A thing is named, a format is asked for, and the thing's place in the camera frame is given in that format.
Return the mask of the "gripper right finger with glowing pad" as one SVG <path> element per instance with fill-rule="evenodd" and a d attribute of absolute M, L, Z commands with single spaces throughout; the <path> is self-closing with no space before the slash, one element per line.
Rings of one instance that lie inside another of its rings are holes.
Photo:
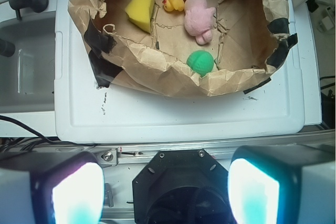
<path fill-rule="evenodd" d="M 335 223 L 335 147 L 241 146 L 228 198 L 237 223 Z"/>

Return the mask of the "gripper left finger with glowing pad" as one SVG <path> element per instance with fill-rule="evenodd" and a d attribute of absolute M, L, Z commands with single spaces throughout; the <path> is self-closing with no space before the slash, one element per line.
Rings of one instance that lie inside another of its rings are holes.
<path fill-rule="evenodd" d="M 90 152 L 1 153 L 1 223 L 98 223 L 103 201 Z"/>

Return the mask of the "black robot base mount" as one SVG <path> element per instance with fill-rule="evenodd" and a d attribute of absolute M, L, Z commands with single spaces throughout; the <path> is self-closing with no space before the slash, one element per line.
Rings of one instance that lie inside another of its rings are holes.
<path fill-rule="evenodd" d="M 136 223 L 236 223 L 228 170 L 204 149 L 161 151 L 132 182 Z"/>

